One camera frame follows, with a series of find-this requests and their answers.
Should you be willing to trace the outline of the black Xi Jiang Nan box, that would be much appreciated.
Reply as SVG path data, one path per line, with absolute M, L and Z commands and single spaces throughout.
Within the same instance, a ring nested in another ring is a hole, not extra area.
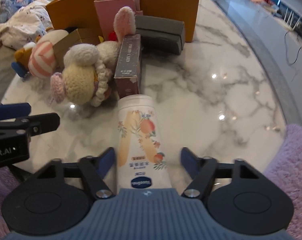
M 181 54 L 185 44 L 183 21 L 136 15 L 135 24 L 136 33 L 140 35 L 144 48 L 174 55 Z

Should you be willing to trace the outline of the pink striped plush doll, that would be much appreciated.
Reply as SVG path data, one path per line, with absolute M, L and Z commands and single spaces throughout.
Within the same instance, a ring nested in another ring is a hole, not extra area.
M 32 76 L 45 79 L 54 73 L 58 66 L 54 45 L 67 35 L 66 30 L 50 30 L 37 40 L 27 65 Z

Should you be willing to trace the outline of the white panda print blanket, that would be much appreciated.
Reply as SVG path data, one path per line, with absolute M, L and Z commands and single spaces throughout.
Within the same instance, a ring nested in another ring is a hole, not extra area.
M 52 22 L 46 10 L 48 0 L 36 0 L 20 8 L 7 22 L 0 24 L 0 42 L 18 50 L 29 42 L 44 36 Z

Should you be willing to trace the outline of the purple fuzzy sleeve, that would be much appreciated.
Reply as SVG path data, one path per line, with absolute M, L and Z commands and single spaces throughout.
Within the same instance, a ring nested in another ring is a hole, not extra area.
M 302 239 L 302 127 L 290 124 L 280 150 L 264 171 L 264 175 L 292 200 L 294 215 L 287 232 Z

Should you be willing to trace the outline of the pink passport cover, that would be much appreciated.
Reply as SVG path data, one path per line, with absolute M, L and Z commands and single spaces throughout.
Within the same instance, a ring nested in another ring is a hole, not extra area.
M 108 40 L 109 34 L 112 33 L 114 17 L 122 7 L 130 7 L 136 15 L 143 15 L 140 0 L 95 0 L 94 6 L 104 40 Z

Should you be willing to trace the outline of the orange cardboard storage box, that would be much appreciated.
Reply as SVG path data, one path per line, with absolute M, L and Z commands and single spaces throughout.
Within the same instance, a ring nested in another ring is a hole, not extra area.
M 95 0 L 53 0 L 46 6 L 55 29 L 88 28 L 101 35 Z M 185 40 L 192 42 L 199 0 L 140 0 L 144 15 L 169 18 L 185 24 Z

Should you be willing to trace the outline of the gold cardboard box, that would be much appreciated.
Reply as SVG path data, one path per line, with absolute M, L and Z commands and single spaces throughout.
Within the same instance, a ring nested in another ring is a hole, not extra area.
M 70 32 L 66 37 L 53 46 L 54 55 L 59 66 L 64 66 L 63 58 L 69 48 L 82 43 L 98 45 L 100 43 L 100 38 L 98 35 L 95 35 L 91 29 L 80 28 Z

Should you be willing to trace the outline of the white Vaseline lotion tube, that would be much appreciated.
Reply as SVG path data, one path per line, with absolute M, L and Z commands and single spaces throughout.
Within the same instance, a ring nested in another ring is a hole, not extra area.
M 117 129 L 117 190 L 171 188 L 152 98 L 139 94 L 120 99 Z

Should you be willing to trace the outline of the crocheted cream bunny doll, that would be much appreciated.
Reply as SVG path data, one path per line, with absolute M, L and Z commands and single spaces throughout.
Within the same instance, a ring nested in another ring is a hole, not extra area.
M 110 96 L 109 82 L 115 74 L 123 39 L 136 32 L 135 13 L 130 7 L 119 9 L 113 28 L 116 41 L 104 41 L 97 46 L 81 43 L 66 52 L 64 70 L 50 77 L 51 94 L 57 103 L 67 99 L 75 105 L 89 103 L 98 107 Z

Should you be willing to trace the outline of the brown poker cards box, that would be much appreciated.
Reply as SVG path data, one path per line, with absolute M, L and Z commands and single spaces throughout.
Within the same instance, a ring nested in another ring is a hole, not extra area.
M 114 80 L 120 98 L 140 93 L 141 38 L 139 34 L 126 35 L 123 39 Z

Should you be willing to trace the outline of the brown dog plush keychain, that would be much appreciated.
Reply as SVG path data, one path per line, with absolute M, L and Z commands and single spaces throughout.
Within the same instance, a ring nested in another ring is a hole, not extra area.
M 14 62 L 12 62 L 11 67 L 22 81 L 25 81 L 30 76 L 28 63 L 35 46 L 35 42 L 29 42 L 14 53 Z

